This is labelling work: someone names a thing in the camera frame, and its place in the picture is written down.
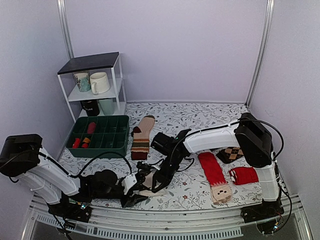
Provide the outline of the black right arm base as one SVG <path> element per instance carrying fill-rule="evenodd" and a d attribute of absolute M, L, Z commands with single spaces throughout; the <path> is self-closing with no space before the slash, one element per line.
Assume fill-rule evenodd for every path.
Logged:
<path fill-rule="evenodd" d="M 262 203 L 241 208 L 240 216 L 245 223 L 256 222 L 282 215 L 281 201 L 262 201 Z"/>

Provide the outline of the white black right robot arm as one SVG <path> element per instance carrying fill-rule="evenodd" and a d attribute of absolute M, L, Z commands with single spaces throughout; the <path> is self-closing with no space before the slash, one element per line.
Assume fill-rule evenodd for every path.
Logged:
<path fill-rule="evenodd" d="M 151 182 L 153 193 L 167 187 L 178 171 L 181 161 L 192 153 L 204 150 L 239 147 L 246 162 L 253 167 L 262 189 L 258 213 L 269 218 L 278 210 L 276 200 L 280 188 L 275 171 L 276 154 L 272 134 L 266 129 L 267 122 L 256 119 L 250 113 L 243 113 L 239 120 L 219 126 L 191 131 L 182 130 L 177 136 L 162 132 L 155 135 L 151 147 L 165 156 Z"/>

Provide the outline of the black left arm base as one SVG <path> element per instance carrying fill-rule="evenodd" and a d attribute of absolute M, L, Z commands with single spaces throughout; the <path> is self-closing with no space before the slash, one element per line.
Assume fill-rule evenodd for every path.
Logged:
<path fill-rule="evenodd" d="M 82 208 L 78 204 L 58 203 L 58 204 L 48 204 L 48 212 L 52 215 L 62 217 L 67 220 L 75 220 L 78 222 L 88 223 L 91 217 L 92 208 L 87 206 Z"/>

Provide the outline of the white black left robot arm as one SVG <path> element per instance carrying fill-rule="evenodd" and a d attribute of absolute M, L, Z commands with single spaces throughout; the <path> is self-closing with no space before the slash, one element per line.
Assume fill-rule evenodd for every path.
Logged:
<path fill-rule="evenodd" d="M 133 174 L 121 181 L 111 170 L 72 175 L 48 154 L 42 140 L 38 134 L 8 136 L 0 153 L 0 172 L 24 182 L 63 217 L 70 217 L 75 211 L 74 205 L 63 197 L 88 204 L 94 199 L 119 199 L 123 208 L 148 199 L 133 193 Z"/>

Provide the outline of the cream brown block sock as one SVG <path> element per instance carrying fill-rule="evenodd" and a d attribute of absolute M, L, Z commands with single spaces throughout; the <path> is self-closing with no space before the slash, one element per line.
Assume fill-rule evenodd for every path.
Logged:
<path fill-rule="evenodd" d="M 156 193 L 153 193 L 151 191 L 152 189 L 152 180 L 153 180 L 154 173 L 151 172 L 145 177 L 145 181 L 143 182 L 143 185 L 147 187 L 146 190 L 139 190 L 138 194 L 145 197 L 160 197 L 165 196 L 167 194 L 167 191 L 165 189 L 161 189 Z"/>

